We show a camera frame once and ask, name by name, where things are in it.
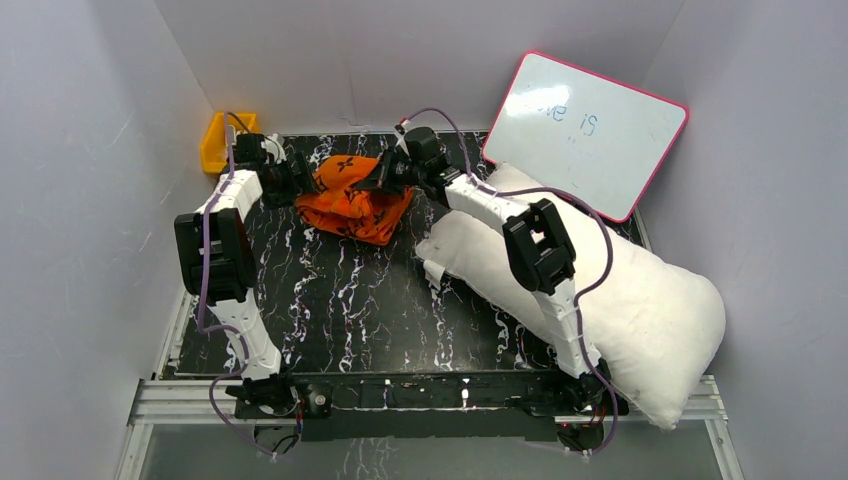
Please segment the orange patterned pillowcase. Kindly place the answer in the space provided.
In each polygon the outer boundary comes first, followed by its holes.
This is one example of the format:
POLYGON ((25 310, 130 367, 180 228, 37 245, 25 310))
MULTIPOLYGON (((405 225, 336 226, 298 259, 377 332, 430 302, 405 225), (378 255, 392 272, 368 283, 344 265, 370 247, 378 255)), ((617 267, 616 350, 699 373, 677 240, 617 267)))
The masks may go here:
POLYGON ((387 245, 414 198, 406 187, 400 194, 362 190, 356 186, 377 166, 371 157, 333 155, 313 174, 316 193, 300 196, 300 219, 319 230, 372 245, 387 245))

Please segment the white pillow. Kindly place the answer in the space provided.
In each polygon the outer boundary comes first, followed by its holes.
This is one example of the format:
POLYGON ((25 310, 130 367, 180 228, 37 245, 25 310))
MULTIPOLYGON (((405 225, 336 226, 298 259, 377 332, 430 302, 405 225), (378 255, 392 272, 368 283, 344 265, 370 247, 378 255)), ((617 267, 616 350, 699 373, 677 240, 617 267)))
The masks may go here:
MULTIPOLYGON (((519 191, 525 201, 546 198, 556 205, 576 248, 577 289, 596 281, 606 259, 613 259, 607 279, 579 302, 584 331, 609 365, 616 392, 652 424, 675 429, 724 337, 725 307, 714 284, 616 232, 607 248, 594 219, 540 191, 537 182, 509 164, 499 165, 487 182, 497 190, 519 191)), ((462 280, 538 338, 551 341, 540 307, 509 271, 501 236, 481 221, 451 210, 432 225, 415 254, 431 282, 445 275, 462 280)))

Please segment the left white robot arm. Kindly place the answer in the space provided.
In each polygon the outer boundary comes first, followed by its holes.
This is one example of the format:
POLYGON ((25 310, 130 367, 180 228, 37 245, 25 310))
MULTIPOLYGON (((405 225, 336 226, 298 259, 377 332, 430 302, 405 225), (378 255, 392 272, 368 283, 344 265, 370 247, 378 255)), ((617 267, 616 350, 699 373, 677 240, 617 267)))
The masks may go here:
POLYGON ((317 186, 304 156, 287 156, 278 134, 239 133, 227 154, 213 194, 174 221, 183 283, 203 311, 215 316, 216 329, 224 331, 235 352, 241 382, 227 394, 263 415, 288 416, 299 391, 261 318, 254 292, 258 269, 245 220, 257 203, 289 207, 317 186))

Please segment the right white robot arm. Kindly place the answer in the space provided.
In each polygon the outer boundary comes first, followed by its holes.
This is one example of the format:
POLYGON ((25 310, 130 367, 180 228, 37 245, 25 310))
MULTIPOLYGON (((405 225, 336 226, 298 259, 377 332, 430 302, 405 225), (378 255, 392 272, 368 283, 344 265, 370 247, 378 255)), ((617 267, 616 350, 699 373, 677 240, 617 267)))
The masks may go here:
POLYGON ((383 151, 358 189, 395 194, 416 187, 500 237, 512 278, 540 309, 540 320, 528 323, 528 329, 554 349, 558 367, 572 378, 563 387, 565 405, 577 414, 590 413, 603 399, 606 379, 600 354, 583 336, 575 300, 576 249, 556 205, 496 192, 453 165, 429 127, 397 125, 395 135, 396 144, 383 151))

